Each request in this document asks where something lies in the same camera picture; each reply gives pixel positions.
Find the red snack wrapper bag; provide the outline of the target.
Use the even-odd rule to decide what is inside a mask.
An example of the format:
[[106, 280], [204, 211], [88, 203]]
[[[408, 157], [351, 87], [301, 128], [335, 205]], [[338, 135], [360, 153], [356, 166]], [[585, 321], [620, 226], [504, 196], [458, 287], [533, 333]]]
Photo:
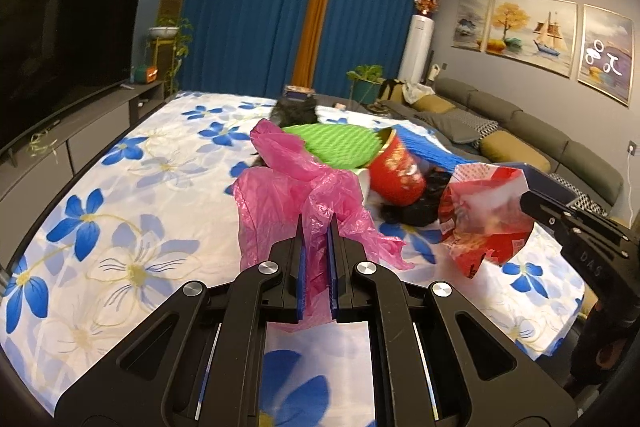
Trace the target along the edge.
[[526, 244], [534, 219], [521, 208], [523, 170], [484, 162], [454, 168], [438, 207], [442, 243], [472, 279], [484, 261], [504, 265]]

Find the black plastic bag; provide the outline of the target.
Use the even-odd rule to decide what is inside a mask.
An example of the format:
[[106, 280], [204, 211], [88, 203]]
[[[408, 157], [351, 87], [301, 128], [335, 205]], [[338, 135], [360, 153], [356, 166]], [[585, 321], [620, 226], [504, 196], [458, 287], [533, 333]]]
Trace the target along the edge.
[[430, 170], [425, 180], [421, 196], [408, 206], [384, 204], [381, 207], [382, 219], [391, 225], [409, 225], [423, 228], [438, 220], [438, 210], [442, 194], [444, 194], [451, 178], [451, 173], [442, 169]]

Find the red paper cup gold inside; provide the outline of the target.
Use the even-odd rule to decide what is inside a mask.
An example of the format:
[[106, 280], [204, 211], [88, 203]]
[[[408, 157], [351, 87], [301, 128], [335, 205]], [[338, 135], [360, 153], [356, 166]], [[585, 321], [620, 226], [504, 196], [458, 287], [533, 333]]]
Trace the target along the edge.
[[418, 164], [394, 128], [378, 132], [382, 147], [368, 165], [370, 187], [392, 205], [413, 204], [423, 193], [425, 181]]

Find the pink plastic bag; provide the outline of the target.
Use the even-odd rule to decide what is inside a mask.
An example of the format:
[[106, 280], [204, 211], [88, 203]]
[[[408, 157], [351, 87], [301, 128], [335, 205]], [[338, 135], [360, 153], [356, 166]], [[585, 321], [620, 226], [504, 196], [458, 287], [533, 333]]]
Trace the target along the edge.
[[267, 260], [273, 244], [294, 236], [297, 225], [303, 225], [303, 316], [296, 324], [282, 325], [282, 331], [303, 331], [332, 321], [326, 259], [326, 230], [332, 218], [337, 219], [341, 236], [360, 243], [369, 260], [399, 270], [413, 267], [402, 257], [404, 242], [376, 228], [363, 206], [355, 173], [322, 164], [305, 150], [302, 139], [267, 119], [252, 129], [250, 142], [266, 165], [245, 169], [233, 184], [240, 268]]

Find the mustard yellow cushion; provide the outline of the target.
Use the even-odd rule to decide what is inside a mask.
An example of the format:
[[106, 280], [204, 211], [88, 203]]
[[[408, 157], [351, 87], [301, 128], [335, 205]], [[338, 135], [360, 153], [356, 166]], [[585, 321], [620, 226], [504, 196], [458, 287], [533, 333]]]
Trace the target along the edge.
[[518, 162], [549, 173], [551, 164], [538, 150], [509, 132], [498, 130], [480, 140], [480, 153], [492, 162]]

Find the floral blue white tablecloth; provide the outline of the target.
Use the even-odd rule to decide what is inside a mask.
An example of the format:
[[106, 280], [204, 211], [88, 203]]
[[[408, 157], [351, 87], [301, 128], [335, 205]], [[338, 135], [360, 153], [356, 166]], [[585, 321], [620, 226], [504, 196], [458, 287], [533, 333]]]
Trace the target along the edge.
[[[91, 167], [18, 260], [1, 303], [1, 347], [38, 403], [62, 393], [183, 283], [240, 269], [235, 179], [255, 156], [250, 130], [269, 98], [181, 93]], [[404, 242], [402, 278], [456, 286], [532, 358], [552, 355], [585, 285], [543, 229], [504, 267], [462, 277], [437, 228], [380, 222]]]

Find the patterned black white cushion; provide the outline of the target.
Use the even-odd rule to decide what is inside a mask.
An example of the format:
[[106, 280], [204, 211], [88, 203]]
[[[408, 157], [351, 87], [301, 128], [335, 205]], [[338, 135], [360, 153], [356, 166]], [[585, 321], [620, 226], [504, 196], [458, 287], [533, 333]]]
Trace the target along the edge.
[[499, 130], [499, 124], [497, 121], [487, 119], [473, 113], [460, 112], [457, 113], [457, 118], [462, 122], [462, 124], [466, 124], [468, 127], [472, 128], [481, 140]]

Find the grey cushion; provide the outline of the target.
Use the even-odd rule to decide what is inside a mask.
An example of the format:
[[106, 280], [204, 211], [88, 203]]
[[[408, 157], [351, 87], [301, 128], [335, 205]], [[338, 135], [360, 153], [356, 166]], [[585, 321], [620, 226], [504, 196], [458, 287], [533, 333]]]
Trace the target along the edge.
[[480, 134], [474, 128], [451, 118], [447, 113], [419, 112], [416, 113], [416, 118], [437, 129], [452, 143], [465, 145], [480, 139]]

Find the blue foam sheet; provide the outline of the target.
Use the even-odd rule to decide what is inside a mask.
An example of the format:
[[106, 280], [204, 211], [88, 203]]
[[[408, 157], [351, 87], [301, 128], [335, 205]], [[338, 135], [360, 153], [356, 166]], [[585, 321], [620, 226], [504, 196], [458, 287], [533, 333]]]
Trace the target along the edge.
[[428, 161], [432, 166], [454, 172], [459, 165], [472, 164], [473, 159], [464, 158], [444, 150], [426, 136], [412, 132], [400, 124], [395, 124], [393, 129], [404, 147], [415, 158]]

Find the far mustard cushion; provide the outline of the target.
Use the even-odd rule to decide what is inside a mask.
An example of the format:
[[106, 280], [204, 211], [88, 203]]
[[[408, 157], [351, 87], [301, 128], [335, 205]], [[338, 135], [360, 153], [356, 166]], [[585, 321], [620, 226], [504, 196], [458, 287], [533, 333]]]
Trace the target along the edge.
[[416, 101], [416, 103], [413, 103], [411, 107], [417, 112], [433, 114], [445, 114], [456, 108], [456, 106], [446, 100], [446, 98], [441, 98], [434, 94], [422, 96], [422, 98], [419, 98], [419, 100]]

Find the sailboat tree painting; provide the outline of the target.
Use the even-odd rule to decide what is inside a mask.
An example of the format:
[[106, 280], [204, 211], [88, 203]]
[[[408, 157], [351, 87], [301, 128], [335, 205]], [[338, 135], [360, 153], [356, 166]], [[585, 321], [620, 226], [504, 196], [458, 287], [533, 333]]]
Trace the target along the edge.
[[570, 77], [578, 6], [564, 0], [492, 0], [486, 52]]

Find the grey tv cabinet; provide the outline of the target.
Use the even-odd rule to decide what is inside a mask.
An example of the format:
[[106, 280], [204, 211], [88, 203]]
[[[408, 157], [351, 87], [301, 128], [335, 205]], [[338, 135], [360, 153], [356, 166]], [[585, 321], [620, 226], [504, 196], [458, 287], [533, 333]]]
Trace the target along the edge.
[[54, 122], [1, 161], [1, 266], [12, 265], [82, 174], [164, 104], [163, 83], [120, 87]]

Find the white standing air conditioner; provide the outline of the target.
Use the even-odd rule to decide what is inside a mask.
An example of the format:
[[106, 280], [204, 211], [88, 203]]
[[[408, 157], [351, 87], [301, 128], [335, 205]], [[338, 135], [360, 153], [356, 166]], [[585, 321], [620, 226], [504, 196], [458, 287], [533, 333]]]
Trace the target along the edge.
[[397, 79], [408, 83], [420, 83], [434, 34], [434, 20], [424, 15], [413, 15], [409, 25], [404, 53]]

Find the potted green plant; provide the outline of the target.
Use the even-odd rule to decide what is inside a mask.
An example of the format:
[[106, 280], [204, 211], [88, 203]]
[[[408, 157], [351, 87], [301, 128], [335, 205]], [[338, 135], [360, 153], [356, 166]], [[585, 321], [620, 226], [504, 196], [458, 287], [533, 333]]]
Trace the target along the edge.
[[346, 72], [350, 82], [349, 98], [360, 105], [374, 103], [383, 78], [381, 65], [358, 65]]

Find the orange curtain strip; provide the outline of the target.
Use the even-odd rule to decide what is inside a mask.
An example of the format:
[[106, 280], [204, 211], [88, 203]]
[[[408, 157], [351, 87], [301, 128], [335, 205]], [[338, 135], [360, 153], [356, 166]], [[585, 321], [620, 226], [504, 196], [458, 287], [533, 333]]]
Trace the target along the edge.
[[329, 0], [308, 0], [302, 33], [300, 34], [292, 83], [311, 89], [314, 83], [318, 51]]

